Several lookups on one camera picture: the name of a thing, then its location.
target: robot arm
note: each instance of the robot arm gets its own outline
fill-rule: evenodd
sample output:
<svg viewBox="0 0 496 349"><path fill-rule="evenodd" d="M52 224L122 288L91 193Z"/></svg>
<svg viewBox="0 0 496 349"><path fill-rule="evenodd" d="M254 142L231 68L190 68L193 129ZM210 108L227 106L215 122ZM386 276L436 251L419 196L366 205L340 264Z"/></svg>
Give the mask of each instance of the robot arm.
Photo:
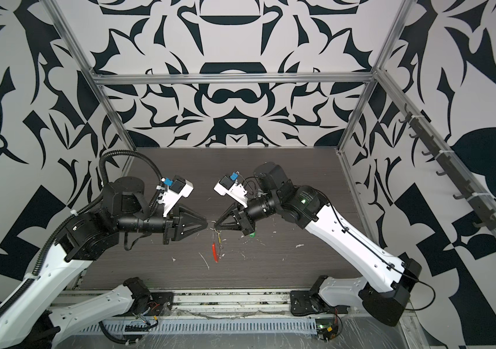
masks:
<svg viewBox="0 0 496 349"><path fill-rule="evenodd" d="M259 191L258 196L252 199L247 199L245 195L244 198L238 198L238 193L241 193L238 187L242 183L238 183L235 174L219 181L216 191L221 195L229 194L238 203L227 209L216 221L215 228L251 234L255 232L256 221L279 214L287 222L327 242L347 259L367 282L358 292L363 307L381 322L396 325L418 280L421 266L412 259L402 261L377 246L346 221L325 194L311 186L293 185L279 165L260 165L254 171L254 177ZM224 223L230 217L234 220ZM316 291L315 296L321 295L321 301L329 306L349 305L332 304L335 303L331 301L333 298L326 299L323 296L326 292L321 291Z"/></svg>
<svg viewBox="0 0 496 349"><path fill-rule="evenodd" d="M0 304L0 349L44 338L56 345L107 317L126 313L131 308L140 314L145 311L146 294L150 294L139 279L127 280L108 294L97 297L99 299L68 309L46 310L74 277L107 248L119 243L119 233L124 232L126 238L127 232L140 232L142 237L159 233L163 243L168 244L170 240L180 241L205 229L205 217L176 204L192 189L193 185L182 177L166 179L157 189L151 207L143 196L144 182L139 178L106 181L101 196L74 212L75 217L64 221L45 244L46 254L44 259L39 257L36 271L26 275L20 286Z"/></svg>

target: black hook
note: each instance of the black hook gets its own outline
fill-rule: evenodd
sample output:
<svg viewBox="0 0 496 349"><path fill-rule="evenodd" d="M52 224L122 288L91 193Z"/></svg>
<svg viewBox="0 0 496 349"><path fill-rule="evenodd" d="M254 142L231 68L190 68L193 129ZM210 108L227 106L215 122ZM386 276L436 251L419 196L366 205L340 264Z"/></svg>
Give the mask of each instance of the black hook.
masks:
<svg viewBox="0 0 496 349"><path fill-rule="evenodd" d="M473 222L473 226L475 228L486 227L486 223L485 222L482 222L482 223Z"/></svg>
<svg viewBox="0 0 496 349"><path fill-rule="evenodd" d="M412 113L411 112L408 112L407 115L405 116L405 118L403 120L399 120L399 122L400 123L405 123L405 122L411 120L411 118L412 118Z"/></svg>

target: black wire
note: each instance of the black wire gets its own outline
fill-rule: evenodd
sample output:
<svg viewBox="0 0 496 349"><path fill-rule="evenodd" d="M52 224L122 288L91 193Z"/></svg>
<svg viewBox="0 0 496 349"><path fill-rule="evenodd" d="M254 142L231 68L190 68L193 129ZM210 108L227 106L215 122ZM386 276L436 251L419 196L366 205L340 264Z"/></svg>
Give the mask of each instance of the black wire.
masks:
<svg viewBox="0 0 496 349"><path fill-rule="evenodd" d="M137 342L134 341L129 341L128 339L119 339L110 334L110 332L107 330L105 327L105 324L102 321L99 321L99 327L101 328L101 332L105 335L106 338L108 338L111 342L114 342L116 344L136 344Z"/></svg>
<svg viewBox="0 0 496 349"><path fill-rule="evenodd" d="M250 188L250 191L252 192L252 196L255 197L257 194L257 188L258 188L258 183L255 181L256 177L254 177L254 176L250 176L247 178L242 177L242 179L244 179L244 181L242 182L242 185L244 185L244 183L246 183L248 185L248 187ZM252 186L250 185L250 181L248 179L252 179L252 183L254 184L253 190L252 190Z"/></svg>
<svg viewBox="0 0 496 349"><path fill-rule="evenodd" d="M242 178L242 185L244 185L244 183L246 183L248 185L248 188L250 189L250 193L251 193L250 195L252 195L253 197L255 197L256 196L256 191L254 189L252 189L252 186L250 185L250 182L248 182L248 179L255 178L255 177L254 176L251 176L251 177L248 177L248 178L244 178L240 173L238 173L238 175L240 176L240 178Z"/></svg>
<svg viewBox="0 0 496 349"><path fill-rule="evenodd" d="M422 308L419 308L419 309L407 309L407 308L405 308L406 311L422 311L422 310L424 310L424 309L426 309L426 308L428 308L429 306L432 305L432 303L434 302L434 300L436 300L436 290L432 286L430 286L429 284L427 284L425 282L422 282L419 279L416 279L416 278L414 278L414 277L412 277L410 275L407 275L407 274L404 274L404 273L398 271L397 269L394 268L393 264L386 262L385 259L383 259L380 255L378 255L373 249L371 249L368 245L366 245L365 243L363 243L362 241L360 241L358 238L356 238L356 236L354 236L354 234L352 234L349 231L349 228L348 227L343 226L343 224L341 223L341 220L339 219L339 216L337 215L337 212L335 211L335 207L333 207L333 204L331 203L331 200L329 200L329 198L327 197L327 195L325 195L323 192L321 192L318 189L316 189L316 191L319 192L321 195L323 195L325 197L325 199L327 200L327 202L329 203L329 206L333 210L333 214L335 214L335 218L337 218L337 222L339 222L339 224L343 228L343 233L348 233L356 241L360 242L364 247L368 248L368 250L370 250L371 253L373 253L376 257L378 257L378 259L380 261L382 261L383 263L385 263L390 270L393 269L397 273L401 274L402 276L405 276L406 278L411 279L411 280L413 280L416 283L419 283L419 284L423 284L425 286L428 286L432 290L433 296L432 296L432 300L430 301L430 303L428 303L426 306L424 306Z"/></svg>
<svg viewBox="0 0 496 349"><path fill-rule="evenodd" d="M157 327L157 325L159 325L159 320L155 320L155 323L153 325L149 325L149 323L147 323L147 326L146 327L128 325L128 326L126 326L126 331L128 331L128 332L132 332L132 331L147 331L147 330L150 330L152 328Z"/></svg>

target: black cable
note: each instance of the black cable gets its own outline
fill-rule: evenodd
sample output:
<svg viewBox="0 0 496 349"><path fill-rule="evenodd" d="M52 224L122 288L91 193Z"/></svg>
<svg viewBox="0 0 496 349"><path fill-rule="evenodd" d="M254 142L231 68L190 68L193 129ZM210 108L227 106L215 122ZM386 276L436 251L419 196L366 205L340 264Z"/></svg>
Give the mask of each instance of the black cable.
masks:
<svg viewBox="0 0 496 349"><path fill-rule="evenodd" d="M320 190L316 189L317 192L319 192L321 195L323 195L325 197L325 199L327 200L327 202L329 203L329 206L331 207L331 209L333 210L333 214L335 214L335 218L337 219L337 222L339 222L339 224L341 225L341 227L343 228L343 233L348 233L350 236L352 236L356 241L360 242L364 247L368 248L368 250L373 253L380 261L382 261L383 263L385 263L388 268L391 270L395 270L397 273L401 274L402 276L405 276L406 278L408 279L411 279L413 280L414 282L416 283L419 283L419 284L423 284L425 286L428 286L432 292L433 292L433 296L432 296L432 300L430 301L430 303L428 303L426 306L422 307L422 308L419 308L419 309L407 309L405 308L406 311L422 311L426 308L428 308L429 306L431 306L434 302L434 300L436 300L436 290L430 286L429 284L425 283L425 282L422 282L420 281L419 279L416 279L410 275L407 275L407 274L404 274L400 271L398 271L397 269L395 269L395 266L393 266L392 263L388 263L387 261L385 261L385 259L383 259L380 255L378 255L373 249L371 249L368 245L366 245L365 243L363 243L362 241L360 241L358 238L356 238L356 236L354 236L354 234L352 234L350 231L349 231L349 228L348 227L345 227L343 226L343 224L341 223L341 220L339 219L339 216L337 215L337 212L335 211L335 207L333 207L333 204L331 203L331 200L329 200L329 198L327 197L327 195L325 195L323 192L321 192Z"/></svg>
<svg viewBox="0 0 496 349"><path fill-rule="evenodd" d="M128 326L126 326L126 331L128 331L128 332L148 331L152 328L157 327L157 325L159 325L159 320L155 320L155 323L153 325L149 325L149 323L147 322L146 327L128 325Z"/></svg>
<svg viewBox="0 0 496 349"><path fill-rule="evenodd" d="M107 330L105 327L105 324L102 321L99 321L99 327L101 328L101 332L105 335L106 338L108 338L111 342L114 342L116 344L136 344L136 341L129 341L128 339L119 339L110 334L110 332Z"/></svg>
<svg viewBox="0 0 496 349"><path fill-rule="evenodd" d="M244 185L244 183L246 183L248 185L248 187L250 188L250 191L252 192L252 196L253 197L256 196L257 187L258 187L257 182L253 180L255 178L256 177L254 177L254 176L250 176L250 177L247 177L247 178L242 177L242 179L243 179L242 185ZM250 185L250 181L248 181L248 179L252 179L252 183L255 184L253 189L252 189L252 186Z"/></svg>
<svg viewBox="0 0 496 349"><path fill-rule="evenodd" d="M138 237L138 238L136 238L135 240L133 240L132 241L132 245L130 247L128 247L128 232L124 232L124 249L126 251L131 250L132 247L133 247L133 245L135 245L138 240L140 240L141 238L147 237L149 235L151 235L151 233L143 233L143 234L141 234L141 236Z"/></svg>
<svg viewBox="0 0 496 349"><path fill-rule="evenodd" d="M157 165L154 164L153 161L151 161L150 158L146 157L145 155L141 154L140 152L133 151L133 150L111 150L107 151L104 153L100 158L99 158L99 174L101 175L101 180L103 181L103 185L108 183L108 174L105 168L106 161L112 157L119 156L119 155L127 155L127 156L134 156L137 157L143 161L145 161L149 167L153 169L155 174L157 175L157 178L159 179L159 182L162 182L162 175L161 171L159 171L159 168ZM160 190L157 190L155 194L153 195L153 198L151 198L151 201L149 202L149 207L151 208L151 212L154 212L159 205L157 202L157 199L159 198L159 195L161 194Z"/></svg>

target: patterned backdrop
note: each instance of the patterned backdrop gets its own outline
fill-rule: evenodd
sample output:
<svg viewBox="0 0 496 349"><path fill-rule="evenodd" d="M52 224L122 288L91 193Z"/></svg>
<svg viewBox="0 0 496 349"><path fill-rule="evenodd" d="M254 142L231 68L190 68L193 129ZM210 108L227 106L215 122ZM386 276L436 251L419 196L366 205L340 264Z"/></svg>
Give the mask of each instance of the patterned backdrop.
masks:
<svg viewBox="0 0 496 349"><path fill-rule="evenodd" d="M400 3L59 1L91 65L105 74L370 71Z"/></svg>
<svg viewBox="0 0 496 349"><path fill-rule="evenodd" d="M137 146L337 145L363 83L108 86Z"/></svg>
<svg viewBox="0 0 496 349"><path fill-rule="evenodd" d="M496 198L496 0L419 0L388 73ZM496 348L496 239L410 135L378 87L347 145L351 174L382 246L424 268L438 292L418 312L436 348ZM427 304L418 285L411 300Z"/></svg>
<svg viewBox="0 0 496 349"><path fill-rule="evenodd" d="M0 2L0 301L125 146L37 0ZM126 158L107 165L117 178Z"/></svg>
<svg viewBox="0 0 496 349"><path fill-rule="evenodd" d="M97 73L313 73L370 71L401 1L59 4ZM337 145L361 92L361 83L107 87L135 144L165 147Z"/></svg>

